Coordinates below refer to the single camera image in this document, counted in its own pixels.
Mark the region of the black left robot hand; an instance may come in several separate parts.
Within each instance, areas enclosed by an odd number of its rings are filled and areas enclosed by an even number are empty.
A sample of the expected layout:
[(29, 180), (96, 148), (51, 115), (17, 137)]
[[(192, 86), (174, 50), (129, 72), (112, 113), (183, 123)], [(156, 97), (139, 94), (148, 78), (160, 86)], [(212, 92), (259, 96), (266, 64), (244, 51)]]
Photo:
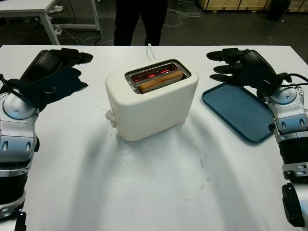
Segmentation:
[(27, 83), (33, 83), (65, 67), (90, 63), (92, 59), (93, 55), (79, 52), (76, 49), (42, 50), (31, 62), (20, 79)]

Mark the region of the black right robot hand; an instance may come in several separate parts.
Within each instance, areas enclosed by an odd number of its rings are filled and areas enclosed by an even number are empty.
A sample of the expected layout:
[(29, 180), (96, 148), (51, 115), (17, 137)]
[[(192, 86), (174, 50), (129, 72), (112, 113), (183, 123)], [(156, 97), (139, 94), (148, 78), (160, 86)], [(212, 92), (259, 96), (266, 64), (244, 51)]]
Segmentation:
[(226, 48), (206, 54), (212, 61), (226, 64), (214, 67), (211, 79), (234, 86), (250, 86), (271, 95), (282, 83), (270, 64), (255, 50)]

